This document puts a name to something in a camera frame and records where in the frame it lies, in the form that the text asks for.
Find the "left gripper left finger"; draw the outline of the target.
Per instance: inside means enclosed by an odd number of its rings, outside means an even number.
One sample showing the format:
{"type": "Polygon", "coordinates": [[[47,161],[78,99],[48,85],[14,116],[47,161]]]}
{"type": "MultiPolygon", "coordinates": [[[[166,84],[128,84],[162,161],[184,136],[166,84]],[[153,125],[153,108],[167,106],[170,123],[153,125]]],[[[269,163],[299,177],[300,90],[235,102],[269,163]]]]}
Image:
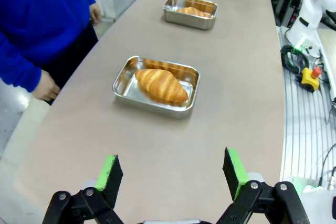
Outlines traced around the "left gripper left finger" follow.
{"type": "Polygon", "coordinates": [[[122,223],[114,211],[123,172],[117,155],[109,155],[93,187],[75,195],[67,191],[53,194],[43,223],[122,223]]]}

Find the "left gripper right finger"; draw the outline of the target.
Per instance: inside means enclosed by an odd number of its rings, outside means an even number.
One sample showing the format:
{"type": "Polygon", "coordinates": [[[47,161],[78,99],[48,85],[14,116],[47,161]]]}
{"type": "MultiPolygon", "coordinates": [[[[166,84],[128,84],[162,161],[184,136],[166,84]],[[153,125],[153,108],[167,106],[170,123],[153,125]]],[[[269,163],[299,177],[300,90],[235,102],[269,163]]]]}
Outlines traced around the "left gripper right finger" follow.
{"type": "Polygon", "coordinates": [[[248,223],[252,214],[264,214],[269,223],[310,222],[291,182],[272,187],[250,179],[236,149],[225,149],[223,171],[233,202],[217,223],[248,223]]]}

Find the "person's right hand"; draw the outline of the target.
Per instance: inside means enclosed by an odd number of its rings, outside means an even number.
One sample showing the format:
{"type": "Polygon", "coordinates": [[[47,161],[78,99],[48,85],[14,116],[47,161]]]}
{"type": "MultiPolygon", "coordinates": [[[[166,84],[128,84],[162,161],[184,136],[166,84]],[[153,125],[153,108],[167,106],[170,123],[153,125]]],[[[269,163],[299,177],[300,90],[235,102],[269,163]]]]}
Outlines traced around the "person's right hand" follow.
{"type": "Polygon", "coordinates": [[[50,74],[42,70],[38,85],[32,91],[34,98],[44,101],[51,101],[57,97],[59,92],[60,87],[56,85],[50,74]]]}

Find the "person's left hand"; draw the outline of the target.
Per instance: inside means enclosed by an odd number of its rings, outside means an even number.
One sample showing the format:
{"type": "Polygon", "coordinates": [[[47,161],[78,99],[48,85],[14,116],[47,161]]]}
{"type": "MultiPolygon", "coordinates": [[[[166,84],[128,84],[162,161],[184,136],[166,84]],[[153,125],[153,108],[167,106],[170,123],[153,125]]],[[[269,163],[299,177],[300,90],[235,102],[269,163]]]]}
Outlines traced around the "person's left hand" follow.
{"type": "Polygon", "coordinates": [[[98,4],[94,3],[89,6],[90,19],[93,26],[100,24],[101,22],[101,10],[98,4]]]}

